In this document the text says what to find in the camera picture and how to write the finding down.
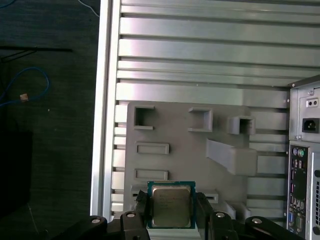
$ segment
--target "dark floor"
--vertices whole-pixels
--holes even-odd
[[[99,12],[99,0],[83,1]],[[73,53],[37,52],[1,69],[8,82],[24,68],[39,67],[51,82],[43,98],[0,111],[7,111],[9,123],[15,119],[20,130],[33,132],[29,205],[38,230],[47,230],[50,237],[90,210],[98,29],[99,18],[77,0],[16,0],[0,8],[0,46],[73,49]],[[8,96],[37,94],[45,86],[41,74],[27,72]],[[35,232],[26,206],[0,220],[1,240],[34,239]]]

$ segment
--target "screw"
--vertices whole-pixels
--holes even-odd
[[[218,218],[224,218],[224,217],[225,217],[225,215],[224,215],[222,212],[218,212],[218,213],[216,214],[216,216],[217,216]]]
[[[130,212],[130,213],[128,213],[126,216],[127,216],[128,218],[133,218],[135,215],[136,215],[136,214]]]
[[[97,224],[100,223],[100,219],[99,218],[95,218],[91,221],[93,224]]]
[[[254,222],[255,224],[262,224],[262,221],[259,218],[252,219],[252,222]]]

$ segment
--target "white cable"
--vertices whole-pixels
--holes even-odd
[[[28,205],[28,208],[29,208],[29,211],[30,211],[30,215],[31,215],[31,218],[32,218],[32,222],[33,222],[33,225],[34,225],[34,228],[35,228],[36,234],[38,234],[38,235],[39,235],[39,231],[38,231],[38,228],[37,228],[36,222],[35,222],[35,220],[34,220],[34,216],[33,216],[33,214],[32,214],[31,207],[29,206],[29,203],[28,203],[27,205]]]
[[[94,13],[94,15],[96,15],[98,18],[100,17],[98,13],[96,13],[96,11],[89,5],[85,4],[84,2],[82,2],[81,0],[77,0],[79,3],[81,3],[83,6],[91,9],[91,11]]]

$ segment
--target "rear i/o panel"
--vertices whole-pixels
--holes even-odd
[[[291,145],[289,166],[287,229],[305,238],[308,148]]]

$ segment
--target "blue cable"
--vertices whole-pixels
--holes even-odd
[[[6,93],[8,92],[9,88],[11,87],[11,85],[14,83],[14,81],[16,81],[16,79],[21,75],[23,74],[24,72],[26,71],[29,71],[29,70],[37,70],[39,71],[40,73],[43,74],[43,76],[45,77],[46,79],[46,88],[45,90],[40,93],[39,95],[37,96],[32,96],[32,97],[29,97],[28,98],[28,101],[33,101],[33,100],[37,100],[39,98],[41,98],[43,95],[45,95],[50,87],[50,82],[49,82],[49,78],[47,76],[47,74],[41,70],[40,68],[38,67],[35,67],[35,66],[32,66],[32,67],[28,67],[28,68],[25,68],[23,69],[22,71],[18,72],[14,78],[12,78],[12,80],[9,82],[8,86],[6,87],[5,91],[2,93],[2,95],[0,96],[0,101],[5,97]],[[8,104],[15,104],[15,103],[21,103],[21,100],[20,99],[17,99],[17,100],[11,100],[11,101],[7,101],[7,102],[4,102],[4,103],[0,103],[0,107],[2,106],[5,106],[5,105],[8,105]]]
[[[0,9],[4,9],[4,8],[10,6],[10,5],[13,4],[15,1],[16,1],[16,0],[12,0],[12,1],[9,2],[9,3],[5,3],[4,5],[1,5],[1,6],[0,6]]]

